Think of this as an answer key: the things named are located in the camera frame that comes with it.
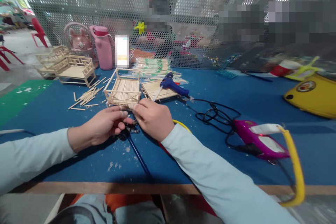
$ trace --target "red chair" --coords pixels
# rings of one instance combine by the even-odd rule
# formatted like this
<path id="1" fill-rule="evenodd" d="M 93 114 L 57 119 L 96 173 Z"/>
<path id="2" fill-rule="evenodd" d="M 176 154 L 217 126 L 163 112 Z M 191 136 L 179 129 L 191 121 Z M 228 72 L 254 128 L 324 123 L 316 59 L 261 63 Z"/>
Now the red chair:
<path id="1" fill-rule="evenodd" d="M 10 71 L 10 69 L 8 68 L 8 66 L 6 66 L 6 64 L 0 59 L 0 67 L 5 70 L 6 72 Z"/>
<path id="2" fill-rule="evenodd" d="M 43 31 L 43 29 L 42 29 L 42 26 L 40 25 L 39 21 L 37 20 L 36 17 L 33 17 L 33 18 L 31 19 L 31 22 L 33 23 L 33 26 L 34 26 L 35 30 L 37 31 L 37 33 L 32 33 L 32 34 L 31 34 L 31 36 L 33 37 L 33 40 L 34 40 L 34 42 L 35 42 L 36 47 L 38 47 L 38 46 L 37 46 L 37 43 L 36 43 L 36 40 L 35 40 L 34 37 L 38 37 L 38 38 L 41 40 L 42 44 L 43 44 L 45 47 L 48 48 L 48 45 L 47 45 L 47 43 L 46 43 L 46 41 L 45 41 L 45 39 L 44 39 L 44 36 L 45 36 L 46 34 L 44 33 L 44 31 Z"/>
<path id="3" fill-rule="evenodd" d="M 7 61 L 7 63 L 11 64 L 9 59 L 5 56 L 5 52 L 9 52 L 10 54 L 12 54 L 14 58 L 16 58 L 22 65 L 24 65 L 24 63 L 18 57 L 16 57 L 15 54 L 11 50 L 7 49 L 4 46 L 0 46 L 0 56 L 2 56 L 5 59 L 5 61 Z M 10 69 L 6 66 L 6 64 L 1 59 L 0 59 L 0 67 L 7 72 L 10 71 Z"/>

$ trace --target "yellow star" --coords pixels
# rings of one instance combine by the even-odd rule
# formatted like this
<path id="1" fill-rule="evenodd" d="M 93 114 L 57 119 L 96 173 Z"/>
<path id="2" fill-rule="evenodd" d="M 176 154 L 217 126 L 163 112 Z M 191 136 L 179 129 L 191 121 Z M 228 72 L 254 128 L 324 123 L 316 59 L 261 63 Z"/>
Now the yellow star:
<path id="1" fill-rule="evenodd" d="M 145 25 L 145 23 L 144 22 L 142 22 L 142 23 L 138 23 L 138 26 L 135 26 L 134 27 L 134 30 L 136 30 L 136 29 L 139 29 L 139 34 L 141 35 L 142 33 L 144 33 L 145 32 L 145 29 L 147 28 L 147 26 Z"/>

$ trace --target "pink water bottle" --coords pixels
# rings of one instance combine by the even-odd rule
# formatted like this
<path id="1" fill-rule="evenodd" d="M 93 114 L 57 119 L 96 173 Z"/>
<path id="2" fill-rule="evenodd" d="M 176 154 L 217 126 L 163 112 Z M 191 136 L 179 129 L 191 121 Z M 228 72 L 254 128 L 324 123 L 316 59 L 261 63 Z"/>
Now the pink water bottle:
<path id="1" fill-rule="evenodd" d="M 104 26 L 90 26 L 90 31 L 96 43 L 96 50 L 100 68 L 111 70 L 113 68 L 113 52 L 115 46 L 112 36 Z"/>

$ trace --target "pink heat gun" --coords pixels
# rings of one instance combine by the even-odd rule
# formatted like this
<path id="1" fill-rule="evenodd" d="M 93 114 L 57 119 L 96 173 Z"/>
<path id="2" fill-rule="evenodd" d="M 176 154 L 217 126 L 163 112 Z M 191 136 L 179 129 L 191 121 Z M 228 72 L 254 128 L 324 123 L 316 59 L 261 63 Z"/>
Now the pink heat gun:
<path id="1" fill-rule="evenodd" d="M 278 128 L 280 125 L 258 125 L 253 121 L 246 120 L 235 120 L 234 124 L 237 134 L 257 158 L 265 159 L 274 165 L 275 159 L 290 157 L 288 150 L 270 137 L 270 134 L 280 133 Z"/>

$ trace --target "miniature wooden bench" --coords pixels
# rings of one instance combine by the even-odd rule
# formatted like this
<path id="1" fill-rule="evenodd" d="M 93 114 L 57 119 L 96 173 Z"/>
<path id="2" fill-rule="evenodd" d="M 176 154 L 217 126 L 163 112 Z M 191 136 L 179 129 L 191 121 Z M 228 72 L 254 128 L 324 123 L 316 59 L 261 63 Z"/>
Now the miniature wooden bench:
<path id="1" fill-rule="evenodd" d="M 57 64 L 53 66 L 56 76 L 63 83 L 84 84 L 83 82 L 69 82 L 67 79 L 83 80 L 89 87 L 91 82 L 96 78 L 95 68 L 92 59 L 83 56 L 67 55 L 62 57 Z"/>
<path id="2" fill-rule="evenodd" d="M 123 76 L 122 72 L 129 71 L 136 73 L 132 76 Z M 128 106 L 131 103 L 138 103 L 140 100 L 140 70 L 117 68 L 108 81 L 104 93 L 108 105 Z M 117 74 L 112 90 L 108 90 L 114 75 Z"/>
<path id="3" fill-rule="evenodd" d="M 36 58 L 40 64 L 35 64 L 33 67 L 44 79 L 48 77 L 56 77 L 53 66 L 68 54 L 69 49 L 65 45 L 60 45 L 53 48 L 49 54 L 37 54 Z"/>

